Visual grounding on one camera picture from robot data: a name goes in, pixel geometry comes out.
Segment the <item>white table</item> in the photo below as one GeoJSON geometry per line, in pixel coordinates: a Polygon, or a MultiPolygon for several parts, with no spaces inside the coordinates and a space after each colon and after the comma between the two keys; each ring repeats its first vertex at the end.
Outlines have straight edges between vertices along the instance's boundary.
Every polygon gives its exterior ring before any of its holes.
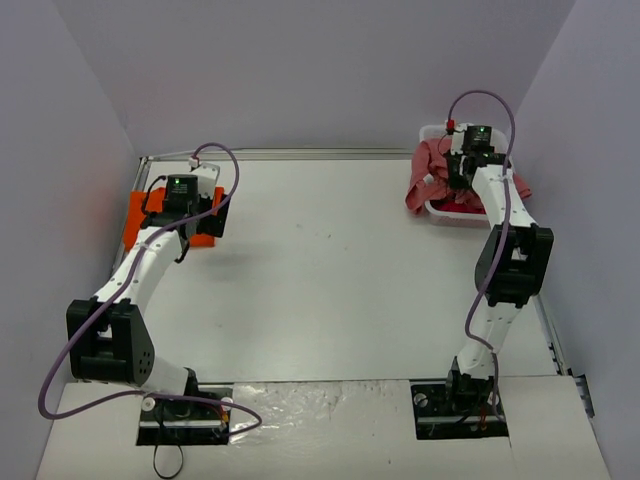
{"type": "MultiPolygon", "coordinates": [[[[406,379],[447,374],[488,231],[408,214],[407,160],[241,167],[224,239],[169,269],[145,321],[156,352],[201,381],[260,382],[236,383],[234,396],[265,426],[230,446],[185,448],[180,480],[608,479],[532,306],[500,354],[510,438],[415,439],[406,379]]],[[[186,170],[154,163],[150,180],[186,170]]],[[[60,409],[118,388],[69,384],[60,409]]],[[[124,398],[56,422],[38,479],[155,479],[152,448],[135,446],[139,408],[124,398]]],[[[246,421],[232,414],[232,426],[246,421]]],[[[161,451],[165,473],[176,456],[161,451]]]]}
{"type": "MultiPolygon", "coordinates": [[[[148,182],[187,171],[155,162],[148,182]]],[[[408,160],[243,162],[224,238],[152,297],[156,353],[208,382],[445,377],[488,230],[413,217],[409,174],[408,160]]],[[[500,358],[506,376],[555,374],[532,302],[500,358]]]]}

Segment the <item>pink cloth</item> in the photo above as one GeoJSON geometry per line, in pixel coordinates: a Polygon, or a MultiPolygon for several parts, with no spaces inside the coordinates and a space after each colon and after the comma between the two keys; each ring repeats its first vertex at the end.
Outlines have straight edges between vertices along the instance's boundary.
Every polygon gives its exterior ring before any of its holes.
{"type": "MultiPolygon", "coordinates": [[[[446,152],[450,146],[450,139],[445,138],[441,142],[439,138],[435,138],[420,142],[420,145],[413,153],[411,158],[411,181],[405,202],[407,208],[414,214],[418,215],[424,211],[425,202],[435,200],[464,204],[469,207],[470,213],[475,213],[478,209],[482,209],[482,202],[473,190],[454,191],[447,186],[447,178],[449,177],[447,161],[440,152],[446,152]],[[434,181],[427,185],[424,177],[429,174],[431,174],[434,181]]],[[[516,184],[520,198],[524,199],[531,196],[531,189],[522,178],[514,175],[513,181],[516,184]]]]}

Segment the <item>white plastic bin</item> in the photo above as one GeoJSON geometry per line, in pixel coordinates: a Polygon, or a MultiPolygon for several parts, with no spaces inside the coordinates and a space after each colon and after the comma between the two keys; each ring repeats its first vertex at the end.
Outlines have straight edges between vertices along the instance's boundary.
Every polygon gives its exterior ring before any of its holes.
{"type": "MultiPolygon", "coordinates": [[[[432,139],[440,139],[446,133],[444,125],[425,125],[420,129],[420,141],[432,139]]],[[[493,145],[498,153],[506,153],[509,142],[504,133],[498,129],[491,131],[491,145],[493,145]]],[[[427,175],[424,177],[426,184],[433,182],[433,177],[427,175]]],[[[484,214],[479,213],[459,213],[459,212],[443,212],[437,210],[431,205],[431,202],[425,203],[425,208],[429,212],[429,221],[434,225],[442,225],[449,227],[470,227],[470,228],[488,228],[489,219],[484,214]]]]}

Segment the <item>purple cable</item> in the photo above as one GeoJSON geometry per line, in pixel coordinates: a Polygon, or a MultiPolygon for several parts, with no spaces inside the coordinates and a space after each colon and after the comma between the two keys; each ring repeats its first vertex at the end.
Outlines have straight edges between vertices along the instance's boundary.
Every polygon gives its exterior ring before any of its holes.
{"type": "Polygon", "coordinates": [[[489,95],[490,97],[493,97],[496,100],[498,100],[502,104],[504,109],[507,111],[507,115],[509,115],[509,122],[511,124],[511,138],[509,139],[509,146],[507,147],[507,153],[504,158],[504,163],[502,164],[502,177],[503,177],[502,181],[504,183],[504,199],[505,199],[505,215],[504,215],[504,223],[502,226],[502,233],[500,234],[500,240],[498,241],[498,248],[493,257],[493,261],[491,262],[491,266],[489,267],[489,271],[487,272],[487,276],[484,277],[484,281],[482,282],[482,285],[480,285],[480,288],[478,289],[476,298],[473,300],[473,303],[471,304],[469,313],[467,313],[467,319],[464,323],[465,335],[467,335],[467,337],[471,338],[472,340],[475,340],[476,342],[481,343],[482,345],[487,347],[489,349],[489,352],[491,353],[491,358],[493,359],[493,369],[494,369],[494,381],[493,381],[493,391],[492,391],[493,398],[491,399],[491,407],[493,409],[493,414],[496,416],[496,418],[502,422],[505,422],[506,420],[502,418],[498,413],[498,404],[496,403],[498,398],[498,375],[500,373],[500,369],[498,367],[498,354],[494,353],[493,346],[489,342],[487,342],[484,338],[480,338],[477,335],[474,335],[473,333],[471,333],[471,321],[473,320],[473,316],[475,315],[476,310],[478,309],[478,306],[482,301],[482,297],[484,297],[484,294],[487,292],[487,289],[489,288],[489,284],[491,283],[491,279],[493,278],[493,275],[496,273],[496,270],[498,269],[498,264],[500,263],[500,258],[502,257],[502,252],[504,252],[504,246],[507,242],[507,234],[509,233],[509,220],[511,218],[511,196],[509,195],[509,181],[507,180],[506,175],[507,175],[507,168],[509,165],[509,156],[511,155],[511,150],[513,149],[513,141],[515,140],[515,137],[516,137],[516,121],[513,116],[513,112],[511,111],[511,108],[509,108],[509,105],[507,104],[507,102],[505,102],[500,95],[490,92],[489,90],[469,90],[468,92],[464,92],[462,95],[456,98],[451,104],[451,107],[449,108],[448,120],[451,120],[453,109],[456,106],[456,104],[460,100],[462,100],[464,97],[466,97],[467,95],[471,95],[472,93],[481,93],[484,95],[489,95]]]}
{"type": "MultiPolygon", "coordinates": [[[[191,157],[197,159],[198,158],[197,157],[198,153],[200,153],[203,149],[205,149],[207,147],[217,147],[217,148],[225,151],[229,155],[229,157],[231,158],[231,161],[233,162],[233,166],[235,168],[235,173],[236,173],[235,179],[233,181],[233,186],[231,187],[231,190],[229,191],[228,195],[218,205],[213,206],[210,210],[207,210],[206,212],[200,213],[198,215],[194,215],[192,217],[187,217],[187,218],[184,218],[182,220],[178,220],[176,222],[173,222],[173,223],[171,223],[169,225],[166,225],[166,226],[160,228],[157,232],[154,232],[144,242],[144,244],[147,247],[150,246],[155,241],[155,239],[158,238],[163,233],[165,233],[165,232],[167,232],[167,231],[169,231],[171,229],[174,229],[176,227],[179,227],[181,225],[184,225],[185,223],[193,222],[193,221],[196,221],[196,220],[200,220],[200,219],[205,218],[205,217],[207,217],[209,215],[212,215],[215,212],[217,212],[220,208],[224,207],[231,200],[231,197],[233,196],[233,194],[235,193],[236,189],[238,188],[238,181],[240,180],[240,167],[238,165],[238,159],[236,158],[236,156],[233,154],[233,152],[230,149],[228,149],[224,145],[222,145],[220,143],[216,143],[216,142],[205,143],[204,145],[199,146],[193,152],[193,155],[191,155],[191,157]]],[[[140,264],[140,261],[142,260],[142,257],[144,256],[144,254],[146,252],[147,252],[147,248],[141,248],[138,251],[138,253],[136,254],[136,256],[135,256],[135,258],[133,260],[133,263],[131,264],[131,269],[129,270],[129,273],[127,274],[127,277],[125,278],[124,282],[122,282],[122,286],[120,288],[118,288],[118,290],[116,290],[116,292],[111,297],[109,297],[107,299],[107,301],[104,302],[91,316],[89,316],[87,321],[84,322],[82,324],[82,326],[76,331],[76,333],[74,333],[73,336],[69,339],[69,341],[64,346],[64,348],[62,349],[62,351],[60,352],[58,357],[53,362],[53,365],[51,366],[51,369],[47,373],[47,376],[45,377],[44,382],[42,382],[42,387],[40,388],[40,394],[38,395],[38,411],[40,412],[40,415],[42,415],[44,418],[47,418],[49,420],[61,420],[61,419],[68,418],[68,417],[71,417],[73,415],[76,415],[78,413],[84,412],[85,410],[89,410],[90,408],[93,408],[93,407],[95,407],[97,405],[100,405],[102,403],[108,402],[109,400],[113,400],[115,398],[126,397],[126,396],[130,396],[130,395],[146,395],[146,393],[143,392],[142,390],[125,390],[125,391],[122,391],[122,392],[117,392],[117,393],[114,393],[114,394],[111,394],[111,395],[107,395],[106,397],[99,398],[97,400],[94,400],[93,402],[87,403],[86,405],[82,405],[80,407],[74,408],[72,410],[69,410],[69,411],[63,412],[63,413],[52,413],[52,412],[47,410],[47,406],[46,406],[47,392],[49,391],[49,387],[51,386],[51,382],[53,381],[53,377],[55,376],[55,374],[60,369],[60,366],[64,362],[64,359],[69,354],[69,352],[71,351],[73,346],[82,337],[82,335],[84,335],[84,333],[91,327],[91,325],[93,323],[95,323],[96,320],[98,320],[98,318],[100,318],[100,316],[107,310],[107,308],[109,308],[115,302],[115,300],[120,295],[122,295],[122,293],[127,289],[129,284],[133,280],[133,275],[135,274],[136,268],[138,268],[138,265],[140,264]]],[[[165,395],[165,394],[161,394],[161,393],[153,393],[150,396],[152,396],[154,398],[159,398],[159,399],[162,398],[162,399],[166,399],[166,400],[193,401],[193,402],[206,403],[206,404],[214,405],[214,406],[226,406],[226,407],[231,407],[231,408],[237,408],[238,410],[242,410],[242,411],[248,413],[249,415],[253,416],[256,419],[256,423],[254,423],[252,425],[249,425],[248,427],[242,428],[240,430],[237,430],[235,432],[231,432],[230,435],[237,435],[238,433],[243,433],[243,432],[246,432],[248,430],[253,430],[254,428],[257,428],[262,424],[262,418],[260,417],[260,415],[258,415],[256,412],[254,412],[253,410],[251,410],[251,409],[249,409],[247,407],[243,407],[242,405],[235,405],[235,404],[232,404],[232,403],[226,403],[226,402],[222,402],[222,401],[219,401],[219,400],[213,400],[213,399],[208,399],[208,398],[183,397],[183,396],[180,396],[180,395],[165,395]]]]}

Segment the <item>purple hose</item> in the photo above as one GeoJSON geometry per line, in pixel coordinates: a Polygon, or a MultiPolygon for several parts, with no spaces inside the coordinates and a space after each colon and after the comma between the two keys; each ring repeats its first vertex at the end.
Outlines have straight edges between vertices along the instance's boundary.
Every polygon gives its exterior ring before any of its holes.
{"type": "MultiPolygon", "coordinates": [[[[211,210],[207,210],[206,212],[200,213],[193,217],[188,217],[182,220],[178,220],[176,222],[173,222],[169,225],[166,225],[160,228],[157,232],[154,232],[152,235],[149,236],[149,238],[147,238],[147,240],[144,242],[146,246],[150,246],[155,241],[156,238],[158,238],[160,235],[162,235],[163,233],[171,229],[184,225],[185,223],[200,220],[202,218],[205,218],[209,215],[214,214],[220,208],[224,207],[231,200],[231,197],[233,196],[236,189],[238,188],[238,181],[240,180],[240,167],[238,165],[238,159],[230,149],[216,142],[205,143],[204,145],[199,146],[193,152],[192,158],[198,158],[197,157],[198,153],[200,153],[203,149],[207,147],[217,147],[225,151],[231,158],[231,161],[233,162],[233,167],[235,168],[236,175],[233,181],[233,186],[231,187],[231,190],[229,191],[228,195],[222,200],[222,202],[220,202],[218,205],[215,205],[213,208],[211,208],[211,210]]],[[[145,395],[145,392],[143,392],[142,390],[125,390],[122,392],[114,393],[112,395],[107,395],[106,397],[99,398],[98,400],[94,400],[93,402],[87,403],[86,405],[82,405],[80,407],[74,408],[72,410],[69,410],[63,413],[50,412],[47,410],[47,406],[46,406],[47,392],[49,391],[49,387],[51,386],[51,382],[53,381],[55,374],[58,372],[58,370],[60,369],[60,366],[64,362],[64,359],[69,354],[73,346],[82,337],[82,335],[84,335],[84,333],[91,327],[91,325],[95,323],[96,320],[98,320],[98,318],[100,318],[100,316],[107,310],[107,308],[109,308],[116,301],[116,299],[120,295],[122,295],[122,293],[127,289],[129,284],[133,280],[133,275],[135,274],[136,268],[140,264],[140,261],[142,260],[142,257],[146,252],[147,252],[147,248],[141,248],[138,251],[138,253],[136,254],[133,260],[133,263],[131,264],[131,269],[129,270],[127,277],[125,278],[124,282],[122,282],[122,286],[118,288],[118,290],[116,290],[116,292],[111,297],[109,297],[109,299],[107,299],[107,301],[104,302],[91,316],[89,316],[89,318],[82,324],[82,326],[76,331],[76,333],[74,333],[73,336],[69,339],[69,341],[64,346],[64,348],[62,349],[58,357],[53,362],[53,365],[51,366],[51,369],[47,373],[47,376],[45,377],[44,382],[42,382],[42,387],[40,388],[40,394],[38,395],[38,411],[40,412],[40,415],[42,415],[44,418],[47,418],[49,420],[61,420],[63,418],[68,418],[78,413],[84,412],[85,410],[89,410],[90,408],[93,408],[97,405],[108,402],[109,400],[113,400],[115,398],[126,397],[130,395],[145,395]]],[[[262,424],[262,419],[260,418],[260,415],[258,415],[253,410],[247,407],[243,407],[241,405],[226,404],[225,402],[221,402],[213,399],[198,398],[198,397],[182,397],[179,395],[164,395],[159,393],[154,393],[151,396],[153,396],[154,398],[164,398],[167,400],[194,401],[194,402],[206,403],[206,404],[215,405],[215,406],[224,405],[231,408],[237,408],[238,410],[242,410],[252,415],[257,420],[256,423],[249,425],[249,427],[245,427],[236,432],[231,432],[231,434],[234,434],[234,435],[248,431],[248,430],[252,430],[254,428],[259,427],[262,424]]]]}
{"type": "Polygon", "coordinates": [[[498,375],[500,373],[500,369],[498,367],[498,355],[494,353],[493,346],[489,342],[487,342],[484,338],[480,338],[477,335],[474,335],[473,333],[471,333],[471,321],[473,320],[473,316],[475,315],[476,310],[480,305],[480,301],[482,301],[482,297],[484,297],[484,294],[487,292],[487,289],[489,288],[489,284],[491,283],[491,279],[493,278],[493,275],[496,273],[496,270],[498,269],[498,264],[500,263],[500,258],[502,257],[502,252],[504,252],[504,246],[507,242],[507,234],[509,233],[509,220],[511,218],[511,195],[509,194],[509,181],[507,180],[506,175],[507,175],[507,168],[509,165],[509,156],[511,155],[511,150],[513,149],[513,141],[515,140],[515,137],[516,137],[516,121],[513,116],[513,112],[511,111],[511,108],[509,108],[509,105],[507,104],[507,102],[505,102],[500,95],[497,95],[488,90],[469,90],[468,92],[465,92],[462,95],[460,95],[458,98],[456,98],[451,104],[451,107],[449,108],[449,117],[448,117],[449,120],[451,120],[453,109],[456,106],[456,104],[460,100],[462,100],[464,97],[472,93],[481,93],[484,95],[489,95],[495,98],[496,100],[498,100],[502,104],[504,109],[507,111],[507,115],[509,115],[509,122],[511,124],[511,138],[509,138],[509,146],[507,147],[507,153],[505,155],[504,163],[502,164],[502,177],[503,177],[502,181],[504,183],[504,199],[505,199],[505,215],[504,215],[504,223],[502,225],[502,233],[500,234],[500,240],[498,241],[498,248],[493,257],[493,261],[491,262],[491,266],[489,267],[489,271],[487,272],[487,276],[484,277],[484,281],[482,282],[482,285],[480,285],[480,288],[478,289],[476,298],[473,300],[473,303],[471,304],[469,313],[467,313],[467,319],[464,323],[464,333],[467,335],[467,337],[471,338],[472,340],[475,340],[476,342],[481,343],[482,345],[484,345],[489,349],[489,352],[491,352],[491,358],[493,359],[493,369],[494,369],[493,395],[492,395],[493,398],[491,401],[491,407],[493,409],[493,414],[496,416],[496,418],[504,422],[505,419],[499,415],[498,404],[496,403],[498,398],[498,375]]]}

